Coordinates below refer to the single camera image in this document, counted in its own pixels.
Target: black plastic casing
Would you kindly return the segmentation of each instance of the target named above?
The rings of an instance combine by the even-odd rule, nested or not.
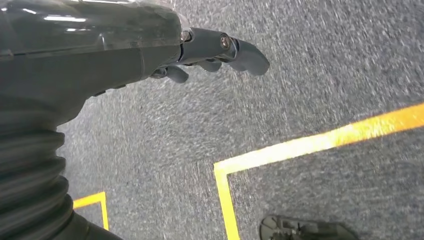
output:
[[[73,211],[58,125],[181,53],[171,9],[138,1],[0,2],[0,239],[117,240]]]

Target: floor marking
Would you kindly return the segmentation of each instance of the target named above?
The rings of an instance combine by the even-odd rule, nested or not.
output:
[[[103,228],[109,231],[108,210],[106,208],[106,193],[104,191],[73,201],[73,209],[100,203]]]
[[[419,127],[424,127],[424,103],[215,163],[214,174],[228,240],[240,240],[228,174]]]

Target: yellow floor line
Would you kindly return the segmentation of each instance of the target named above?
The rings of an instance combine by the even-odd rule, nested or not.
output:
[[[73,201],[73,209],[100,203],[103,228],[109,230],[108,210],[106,208],[106,193],[104,191]]]
[[[215,163],[214,174],[228,240],[240,240],[228,174],[423,126],[424,103]]]

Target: robotic hand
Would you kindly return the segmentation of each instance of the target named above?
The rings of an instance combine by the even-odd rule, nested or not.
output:
[[[178,65],[262,75],[252,44],[182,29],[167,7],[140,0],[0,1],[0,239],[119,240],[73,211],[65,136],[85,101],[140,80],[188,75]]]
[[[188,28],[183,30],[182,36],[178,60],[156,69],[151,77],[169,77],[177,83],[184,83],[189,75],[175,65],[200,66],[208,72],[216,72],[222,63],[226,63],[236,71],[248,71],[254,76],[265,74],[270,67],[267,58],[254,45],[224,32]]]

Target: gray carpet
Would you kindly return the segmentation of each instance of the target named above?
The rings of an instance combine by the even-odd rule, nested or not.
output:
[[[420,0],[185,0],[192,26],[255,43],[262,77],[189,68],[190,80],[91,98],[60,127],[74,199],[105,191],[126,240],[226,238],[213,163],[424,102]],[[423,130],[229,177],[242,240],[266,213],[343,221],[362,240],[424,231]],[[95,207],[78,212],[101,224]]]

